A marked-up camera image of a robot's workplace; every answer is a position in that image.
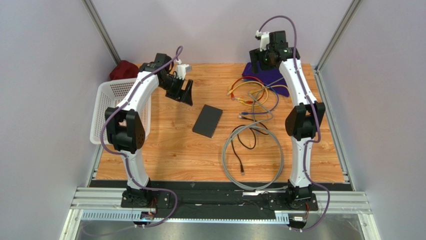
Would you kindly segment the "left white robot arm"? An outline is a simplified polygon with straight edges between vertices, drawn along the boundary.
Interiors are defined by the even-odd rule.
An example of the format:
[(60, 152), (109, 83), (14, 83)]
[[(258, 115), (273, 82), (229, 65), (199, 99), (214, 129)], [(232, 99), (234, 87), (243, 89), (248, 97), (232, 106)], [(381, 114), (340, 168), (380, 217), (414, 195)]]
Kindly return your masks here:
[(105, 110), (101, 134), (107, 136), (114, 153), (121, 156), (127, 175), (127, 187), (122, 195), (123, 207), (132, 204), (147, 208), (154, 203), (155, 189), (150, 187), (150, 178), (142, 160), (146, 131), (140, 113), (157, 88), (164, 89), (166, 97), (192, 106), (193, 81), (189, 79), (183, 87), (185, 76), (191, 70), (192, 66), (182, 63), (177, 56), (171, 58), (165, 53), (157, 53), (154, 61), (140, 66), (125, 98), (116, 107)]

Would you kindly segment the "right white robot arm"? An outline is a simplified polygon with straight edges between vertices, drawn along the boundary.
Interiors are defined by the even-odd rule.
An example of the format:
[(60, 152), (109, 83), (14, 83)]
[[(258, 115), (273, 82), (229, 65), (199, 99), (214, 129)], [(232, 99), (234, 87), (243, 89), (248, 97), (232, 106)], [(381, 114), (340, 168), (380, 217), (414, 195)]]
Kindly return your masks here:
[(290, 208), (305, 207), (313, 200), (311, 155), (320, 133), (326, 107), (309, 88), (296, 48), (289, 47), (285, 31), (255, 33), (260, 47), (249, 52), (252, 72), (279, 70), (288, 88), (293, 109), (285, 120), (292, 143), (292, 168), (284, 200)]

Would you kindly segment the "black network switch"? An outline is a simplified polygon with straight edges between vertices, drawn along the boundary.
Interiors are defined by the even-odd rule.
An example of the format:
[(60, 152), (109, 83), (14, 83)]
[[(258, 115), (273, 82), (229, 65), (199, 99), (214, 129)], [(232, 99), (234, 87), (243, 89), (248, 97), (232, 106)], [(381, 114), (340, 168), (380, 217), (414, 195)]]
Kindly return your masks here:
[(222, 114), (222, 109), (205, 104), (195, 121), (192, 131), (204, 137), (212, 138)]

